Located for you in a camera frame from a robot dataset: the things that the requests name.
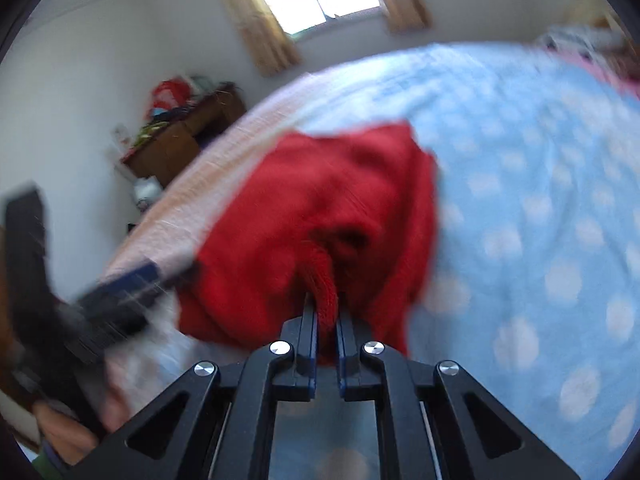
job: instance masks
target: wall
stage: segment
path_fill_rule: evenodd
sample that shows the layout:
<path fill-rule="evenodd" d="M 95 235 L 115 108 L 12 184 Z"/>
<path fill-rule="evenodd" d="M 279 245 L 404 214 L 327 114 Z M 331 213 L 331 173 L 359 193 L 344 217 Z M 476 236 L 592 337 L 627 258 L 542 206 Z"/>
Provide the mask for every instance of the wall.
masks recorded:
<path fill-rule="evenodd" d="M 434 41 L 532 40 L 564 0 L 425 0 L 431 30 L 393 36 L 380 15 L 337 24 L 298 41 L 304 63 L 272 78 L 261 77 L 252 65 L 222 0 L 148 1 L 185 68 L 235 81 L 251 106 L 300 73 L 372 54 Z"/>
<path fill-rule="evenodd" d="M 0 196 L 44 191 L 52 288 L 97 279 L 137 211 L 111 129 L 135 132 L 148 92 L 178 70 L 140 0 L 102 0 L 18 38 L 0 64 Z"/>

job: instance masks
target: red garment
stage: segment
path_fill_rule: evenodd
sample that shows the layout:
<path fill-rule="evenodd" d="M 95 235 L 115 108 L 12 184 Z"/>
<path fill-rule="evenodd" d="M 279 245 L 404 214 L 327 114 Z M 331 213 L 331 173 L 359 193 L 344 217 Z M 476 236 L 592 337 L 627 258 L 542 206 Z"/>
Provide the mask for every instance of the red garment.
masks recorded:
<path fill-rule="evenodd" d="M 328 355 L 341 291 L 375 339 L 406 353 L 405 314 L 434 249 L 435 174 L 408 123 L 285 136 L 201 248 L 198 279 L 180 292 L 180 330 L 259 348 L 309 290 Z"/>

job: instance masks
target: window frame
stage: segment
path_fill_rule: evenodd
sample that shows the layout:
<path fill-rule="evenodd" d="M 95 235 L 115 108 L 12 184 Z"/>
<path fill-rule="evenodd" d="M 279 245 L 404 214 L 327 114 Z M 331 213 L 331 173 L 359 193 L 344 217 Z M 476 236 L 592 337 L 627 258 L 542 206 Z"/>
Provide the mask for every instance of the window frame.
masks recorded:
<path fill-rule="evenodd" d="M 349 14 L 345 14 L 343 16 L 336 16 L 335 18 L 333 16 L 327 15 L 327 13 L 324 12 L 324 9 L 320 4 L 320 0 L 316 0 L 316 2 L 318 3 L 318 7 L 320 8 L 320 10 L 322 10 L 322 15 L 324 16 L 324 23 L 318 23 L 317 25 L 312 25 L 311 27 L 303 28 L 302 30 L 294 32 L 293 34 L 289 34 L 288 32 L 285 32 L 285 34 L 287 34 L 292 39 L 292 41 L 299 41 L 299 40 L 306 39 L 308 36 L 314 36 L 318 32 L 324 32 L 328 28 L 333 28 L 335 27 L 335 25 L 338 25 L 338 24 L 349 23 L 349 22 L 350 23 L 359 22 L 361 20 L 365 20 L 367 18 L 373 18 L 375 16 L 380 16 L 382 14 L 382 3 L 380 2 L 380 0 L 378 0 L 377 7 L 369 7 L 369 9 L 356 10 L 355 12 L 350 12 Z"/>

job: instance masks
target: bed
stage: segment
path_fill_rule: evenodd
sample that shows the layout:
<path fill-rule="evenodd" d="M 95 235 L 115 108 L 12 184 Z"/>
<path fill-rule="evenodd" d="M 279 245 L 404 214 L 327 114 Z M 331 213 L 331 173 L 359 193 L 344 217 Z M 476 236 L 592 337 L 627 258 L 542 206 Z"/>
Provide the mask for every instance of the bed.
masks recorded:
<path fill-rule="evenodd" d="M 556 54 L 434 45 L 302 76 L 171 184 L 107 274 L 192 258 L 287 130 L 399 118 L 439 167 L 438 254 L 407 323 L 411 357 L 460 362 L 581 478 L 606 478 L 640 426 L 640 102 Z M 194 362 L 243 356 L 180 334 L 176 314 L 166 298 L 152 330 L 111 356 L 135 411 Z M 333 370 L 314 402 L 280 403 L 273 480 L 374 479 L 377 455 L 373 406 L 342 402 Z"/>

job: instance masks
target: folded red clothing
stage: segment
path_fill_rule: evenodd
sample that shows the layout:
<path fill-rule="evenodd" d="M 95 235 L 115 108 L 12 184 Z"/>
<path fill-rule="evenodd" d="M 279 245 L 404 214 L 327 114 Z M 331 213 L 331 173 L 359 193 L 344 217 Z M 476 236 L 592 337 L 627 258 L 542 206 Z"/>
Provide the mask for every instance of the folded red clothing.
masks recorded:
<path fill-rule="evenodd" d="M 404 320 L 436 234 L 436 163 L 408 123 L 338 137 L 283 137 L 214 225 L 195 282 L 179 292 L 182 332 L 255 349 L 316 298 L 328 348 L 344 292 L 374 338 L 406 353 Z"/>

